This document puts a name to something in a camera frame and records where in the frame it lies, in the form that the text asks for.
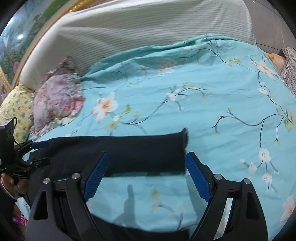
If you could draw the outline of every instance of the yellow floral pillow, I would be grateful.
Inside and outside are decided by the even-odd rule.
[[[0,107],[0,123],[6,119],[17,118],[14,137],[18,143],[25,142],[33,125],[33,91],[24,85],[16,86],[5,98]]]

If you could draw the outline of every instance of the hand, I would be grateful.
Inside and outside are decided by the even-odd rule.
[[[15,185],[13,178],[7,174],[1,174],[2,183],[4,187],[11,193],[14,194],[15,192],[25,194],[29,189],[29,182],[25,179],[20,179]]]

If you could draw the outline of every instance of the gold frame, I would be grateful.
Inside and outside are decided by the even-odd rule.
[[[76,3],[74,3],[72,6],[70,6],[67,10],[65,10],[53,23],[51,23],[45,30],[44,30],[44,32],[42,33],[42,35],[41,36],[39,36],[39,38],[37,39],[37,40],[33,40],[33,41],[35,41],[35,44],[33,45],[33,47],[32,47],[32,50],[31,50],[31,52],[26,56],[26,59],[24,60],[24,63],[23,63],[23,65],[20,67],[21,69],[18,71],[18,73],[17,73],[17,76],[15,76],[14,77],[14,79],[16,79],[16,81],[15,81],[15,83],[13,84],[12,83],[12,85],[13,86],[11,86],[9,83],[8,83],[8,81],[7,81],[7,79],[6,79],[6,77],[5,77],[5,75],[4,75],[4,72],[3,72],[3,70],[2,70],[2,68],[1,68],[1,66],[0,66],[0,78],[2,79],[2,82],[4,83],[4,85],[5,85],[5,87],[6,87],[6,89],[7,89],[7,91],[11,91],[12,89],[14,89],[18,84],[19,84],[19,82],[20,82],[20,73],[22,72],[22,69],[23,69],[23,67],[24,67],[24,65],[26,64],[26,62],[27,62],[27,60],[28,60],[28,58],[31,56],[31,54],[32,54],[32,51],[34,50],[34,48],[36,47],[36,45],[38,44],[38,42],[39,42],[39,40],[44,36],[44,34],[55,24],[55,22],[56,21],[58,21],[62,16],[64,16],[65,14],[67,14],[67,13],[69,13],[69,12],[75,12],[75,11],[78,11],[78,10],[80,10],[80,9],[82,9],[82,8],[85,8],[85,7],[87,7],[88,5],[90,5],[90,4],[92,4],[92,3],[94,3],[95,1],[97,1],[97,0],[78,0]]]

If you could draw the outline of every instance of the metal screw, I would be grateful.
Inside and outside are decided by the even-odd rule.
[[[73,175],[72,175],[72,178],[73,179],[78,179],[80,177],[80,174],[79,173],[74,173]]]
[[[44,183],[44,184],[49,184],[49,182],[50,182],[50,179],[49,179],[49,178],[45,178],[45,179],[43,180],[43,183]]]
[[[222,179],[222,175],[221,174],[215,174],[214,178],[217,180],[221,180]]]
[[[248,178],[245,178],[245,179],[244,179],[244,183],[245,183],[245,184],[250,184],[250,183],[251,183],[251,181],[250,181],[250,179],[248,179]]]

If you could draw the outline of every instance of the blue floral bedsheet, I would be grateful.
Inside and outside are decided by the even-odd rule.
[[[251,179],[269,239],[285,224],[295,207],[296,101],[259,48],[202,35],[113,55],[83,79],[80,114],[40,140],[158,135],[187,127],[187,151],[214,173]],[[174,231],[195,228],[206,204],[186,174],[103,178],[88,206],[118,225]]]

